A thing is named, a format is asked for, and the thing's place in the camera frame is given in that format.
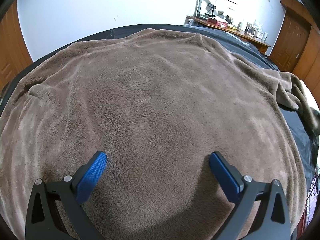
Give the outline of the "wooden door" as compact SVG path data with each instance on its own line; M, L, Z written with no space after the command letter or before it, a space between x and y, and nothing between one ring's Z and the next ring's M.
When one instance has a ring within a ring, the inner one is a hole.
M33 63L22 35L17 1L12 3L1 20L0 42L0 87L4 88L17 74Z
M308 9L298 0L280 0L284 20L270 59L284 72L306 83L319 82L319 29Z

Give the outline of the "wooden desk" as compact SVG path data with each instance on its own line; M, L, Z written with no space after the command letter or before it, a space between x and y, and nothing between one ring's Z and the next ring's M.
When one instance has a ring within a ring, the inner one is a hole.
M211 29L218 29L218 30L222 30L225 31L227 33L233 34L235 36L237 36L238 38L240 38L243 41L246 41L248 43L253 44L254 46L256 46L256 48L263 54L266 54L268 48L270 48L271 46L267 43L264 42L263 40L256 38L256 37L251 37L250 35L248 35L247 33L245 33L242 30L234 30L232 28L222 28L219 27L216 24L213 24L211 22L208 22L207 20L203 20L199 17L195 17L195 16L186 16L185 18L185 24L189 23L191 20L204 25L205 27L211 28Z

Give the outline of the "red tissue box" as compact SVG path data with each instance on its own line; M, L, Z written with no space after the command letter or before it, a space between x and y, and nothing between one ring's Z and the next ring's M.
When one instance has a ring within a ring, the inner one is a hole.
M220 28L227 28L228 23L223 21L218 21L217 19L214 19L213 23Z

